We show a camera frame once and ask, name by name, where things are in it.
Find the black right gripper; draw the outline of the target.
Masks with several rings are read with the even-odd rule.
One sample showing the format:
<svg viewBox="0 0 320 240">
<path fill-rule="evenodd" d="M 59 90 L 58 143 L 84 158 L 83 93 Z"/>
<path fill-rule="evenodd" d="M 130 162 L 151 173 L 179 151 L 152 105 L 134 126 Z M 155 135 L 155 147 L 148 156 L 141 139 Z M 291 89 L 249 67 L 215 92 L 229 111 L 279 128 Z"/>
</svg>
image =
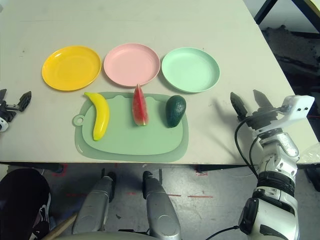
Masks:
<svg viewBox="0 0 320 240">
<path fill-rule="evenodd" d="M 254 89 L 253 95 L 258 105 L 258 110 L 254 111 L 251 115 L 248 114 L 242 99 L 234 92 L 230 93 L 230 101 L 238 120 L 242 122 L 244 119 L 249 118 L 246 125 L 253 130 L 258 130 L 270 125 L 271 121 L 277 120 L 277 115 L 281 108 L 274 108 L 267 96 L 261 91 Z"/>
</svg>

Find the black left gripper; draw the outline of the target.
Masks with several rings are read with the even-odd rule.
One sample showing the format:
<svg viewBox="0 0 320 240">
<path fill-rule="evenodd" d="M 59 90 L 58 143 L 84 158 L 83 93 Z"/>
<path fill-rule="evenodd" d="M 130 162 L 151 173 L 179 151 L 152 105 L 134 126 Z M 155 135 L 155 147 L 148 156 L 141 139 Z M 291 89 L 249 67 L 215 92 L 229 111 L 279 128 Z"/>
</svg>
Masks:
<svg viewBox="0 0 320 240">
<path fill-rule="evenodd" d="M 0 90 L 0 122 L 1 123 L 11 122 L 17 114 L 16 111 L 23 112 L 26 109 L 26 107 L 29 105 L 32 98 L 32 92 L 28 91 L 20 97 L 18 104 L 8 105 L 7 102 L 4 100 L 6 92 L 7 92 L 7 89 Z"/>
</svg>

